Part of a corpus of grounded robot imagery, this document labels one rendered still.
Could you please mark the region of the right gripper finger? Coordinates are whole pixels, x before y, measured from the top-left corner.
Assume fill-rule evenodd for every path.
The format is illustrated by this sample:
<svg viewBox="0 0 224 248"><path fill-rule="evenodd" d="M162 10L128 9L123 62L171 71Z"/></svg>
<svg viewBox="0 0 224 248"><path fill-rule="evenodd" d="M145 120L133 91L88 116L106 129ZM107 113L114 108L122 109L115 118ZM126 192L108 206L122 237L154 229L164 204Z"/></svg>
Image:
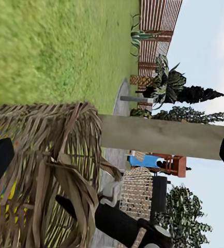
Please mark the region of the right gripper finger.
<svg viewBox="0 0 224 248"><path fill-rule="evenodd" d="M74 206L68 198L65 198L61 195L57 195L56 201L59 202L60 205L62 205L69 214L71 214L71 217L74 217L75 220L77 220Z"/></svg>

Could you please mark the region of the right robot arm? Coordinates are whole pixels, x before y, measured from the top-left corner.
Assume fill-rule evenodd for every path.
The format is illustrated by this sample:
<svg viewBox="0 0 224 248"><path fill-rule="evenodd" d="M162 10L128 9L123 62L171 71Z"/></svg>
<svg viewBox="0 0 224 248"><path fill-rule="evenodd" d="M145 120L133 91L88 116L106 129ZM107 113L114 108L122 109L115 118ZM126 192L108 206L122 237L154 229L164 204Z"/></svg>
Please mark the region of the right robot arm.
<svg viewBox="0 0 224 248"><path fill-rule="evenodd" d="M121 182L111 181L104 185L102 198L95 212L96 228L123 243L127 248L132 248L140 228L144 227L147 231L137 248L172 248L173 237L166 229L142 218L137 221L116 207L121 191ZM68 198L57 195L56 201L77 220L74 206Z"/></svg>

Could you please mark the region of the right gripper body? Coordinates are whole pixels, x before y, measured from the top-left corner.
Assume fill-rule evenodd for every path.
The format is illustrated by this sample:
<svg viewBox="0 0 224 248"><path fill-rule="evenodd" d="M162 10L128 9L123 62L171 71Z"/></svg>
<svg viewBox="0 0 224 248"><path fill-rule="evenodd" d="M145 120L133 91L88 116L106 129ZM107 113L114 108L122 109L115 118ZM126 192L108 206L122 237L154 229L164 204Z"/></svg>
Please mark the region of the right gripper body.
<svg viewBox="0 0 224 248"><path fill-rule="evenodd" d="M126 216L127 214L120 208L99 202L99 206L95 212L96 228L115 239Z"/></svg>

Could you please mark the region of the wicker basket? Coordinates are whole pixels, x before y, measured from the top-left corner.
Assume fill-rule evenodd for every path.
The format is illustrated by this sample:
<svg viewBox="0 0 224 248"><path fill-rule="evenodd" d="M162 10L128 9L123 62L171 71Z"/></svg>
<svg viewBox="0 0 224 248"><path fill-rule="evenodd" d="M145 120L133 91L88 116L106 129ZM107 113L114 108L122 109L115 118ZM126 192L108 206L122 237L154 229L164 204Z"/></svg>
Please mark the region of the wicker basket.
<svg viewBox="0 0 224 248"><path fill-rule="evenodd" d="M91 248L102 197L100 170L113 176L113 182L123 180L121 170L102 157L95 104L87 99L3 104L0 139L4 138L12 140L14 158L0 179L0 248ZM71 201L77 220L56 201L57 195Z"/></svg>

